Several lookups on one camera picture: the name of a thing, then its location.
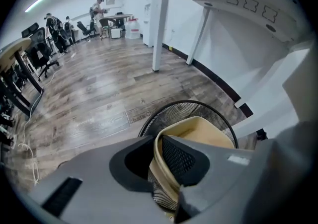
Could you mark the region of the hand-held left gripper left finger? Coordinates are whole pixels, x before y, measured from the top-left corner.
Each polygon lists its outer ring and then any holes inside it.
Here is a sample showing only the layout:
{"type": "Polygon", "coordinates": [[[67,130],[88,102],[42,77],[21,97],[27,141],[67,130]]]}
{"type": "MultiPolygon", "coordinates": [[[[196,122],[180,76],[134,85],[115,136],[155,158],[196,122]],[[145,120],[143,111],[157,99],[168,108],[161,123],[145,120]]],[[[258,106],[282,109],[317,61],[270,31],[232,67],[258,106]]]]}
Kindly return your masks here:
{"type": "Polygon", "coordinates": [[[147,180],[154,138],[138,137],[80,153],[30,192],[66,224],[161,224],[163,211],[147,180]]]}

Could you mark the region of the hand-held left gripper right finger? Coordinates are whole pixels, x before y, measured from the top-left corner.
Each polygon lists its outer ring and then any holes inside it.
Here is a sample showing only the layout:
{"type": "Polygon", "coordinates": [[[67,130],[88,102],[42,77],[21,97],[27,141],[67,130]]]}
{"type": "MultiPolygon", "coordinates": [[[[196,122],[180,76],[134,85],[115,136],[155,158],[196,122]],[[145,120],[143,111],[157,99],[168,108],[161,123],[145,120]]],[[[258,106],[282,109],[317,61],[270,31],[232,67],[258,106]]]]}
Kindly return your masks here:
{"type": "Polygon", "coordinates": [[[252,224],[257,151],[162,138],[163,157],[179,184],[176,224],[252,224]]]}

